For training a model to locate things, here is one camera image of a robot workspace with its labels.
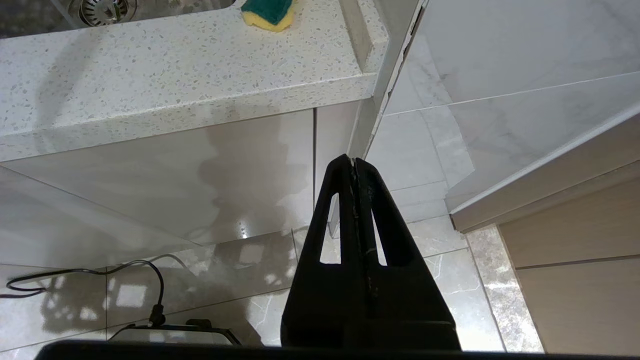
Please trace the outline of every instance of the power cord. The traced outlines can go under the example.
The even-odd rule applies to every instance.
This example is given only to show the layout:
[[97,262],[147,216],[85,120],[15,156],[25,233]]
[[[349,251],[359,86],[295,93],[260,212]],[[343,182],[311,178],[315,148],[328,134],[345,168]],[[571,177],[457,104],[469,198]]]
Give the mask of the power cord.
[[92,275],[109,275],[109,274],[113,274],[115,272],[118,272],[124,268],[127,268],[131,265],[135,265],[135,264],[144,264],[144,265],[148,265],[150,266],[155,272],[156,275],[158,275],[158,280],[160,280],[160,295],[158,296],[158,302],[156,305],[153,306],[153,309],[151,310],[151,315],[149,316],[149,323],[148,326],[149,327],[156,327],[156,326],[160,326],[162,324],[164,324],[165,321],[165,317],[163,314],[163,309],[164,306],[162,305],[162,297],[164,295],[164,279],[162,278],[162,274],[160,274],[160,270],[158,270],[158,268],[153,265],[150,261],[147,260],[134,260],[134,261],[130,261],[126,264],[120,265],[112,270],[109,271],[95,271],[95,270],[90,270],[90,269],[83,269],[83,268],[77,268],[77,269],[68,269],[68,270],[58,270],[58,271],[52,271],[52,272],[42,272],[39,274],[33,274],[33,275],[27,275],[27,276],[21,276],[21,277],[16,277],[14,279],[9,280],[6,283],[6,287],[14,290],[14,291],[23,291],[23,292],[29,292],[28,294],[2,294],[0,295],[0,298],[4,298],[4,299],[23,299],[26,297],[32,297],[38,294],[41,294],[45,291],[47,291],[47,288],[30,288],[30,289],[25,289],[25,288],[19,288],[14,286],[13,284],[15,284],[16,282],[22,282],[22,281],[27,281],[27,280],[33,280],[33,279],[37,279],[40,277],[52,277],[52,276],[58,276],[58,275],[62,275],[62,274],[69,274],[72,272],[82,272],[85,274],[92,274]]

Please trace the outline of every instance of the speckled white countertop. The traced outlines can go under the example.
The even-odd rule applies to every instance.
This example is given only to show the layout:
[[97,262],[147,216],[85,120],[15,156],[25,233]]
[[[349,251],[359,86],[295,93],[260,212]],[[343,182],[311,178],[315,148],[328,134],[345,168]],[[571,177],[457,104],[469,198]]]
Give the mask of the speckled white countertop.
[[243,2],[0,40],[0,161],[371,96],[338,1],[297,0],[283,33]]

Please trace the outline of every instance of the sponge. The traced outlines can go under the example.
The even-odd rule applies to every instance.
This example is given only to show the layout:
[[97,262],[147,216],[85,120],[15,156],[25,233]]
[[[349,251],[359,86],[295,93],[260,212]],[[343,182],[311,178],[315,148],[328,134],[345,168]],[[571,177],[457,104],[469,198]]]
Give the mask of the sponge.
[[292,0],[246,0],[240,7],[244,22],[277,33],[293,23]]

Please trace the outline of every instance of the sink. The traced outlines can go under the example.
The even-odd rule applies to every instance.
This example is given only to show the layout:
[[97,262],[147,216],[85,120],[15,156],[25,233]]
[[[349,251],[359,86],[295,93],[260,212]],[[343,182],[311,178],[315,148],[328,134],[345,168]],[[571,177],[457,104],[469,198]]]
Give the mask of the sink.
[[[235,0],[0,0],[0,38],[218,10]],[[57,4],[64,9],[63,15]]]

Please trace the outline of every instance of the kitchen countertop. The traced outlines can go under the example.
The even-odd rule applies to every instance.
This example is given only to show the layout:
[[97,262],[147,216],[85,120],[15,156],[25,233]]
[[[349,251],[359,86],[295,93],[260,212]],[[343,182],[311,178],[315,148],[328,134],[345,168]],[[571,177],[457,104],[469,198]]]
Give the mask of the kitchen countertop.
[[[353,1],[362,21],[334,0],[297,0],[283,33],[247,26],[238,0],[2,39],[0,161],[366,99],[388,38],[372,0]],[[345,19],[369,30],[366,44],[352,46],[350,32],[361,39],[363,29]]]

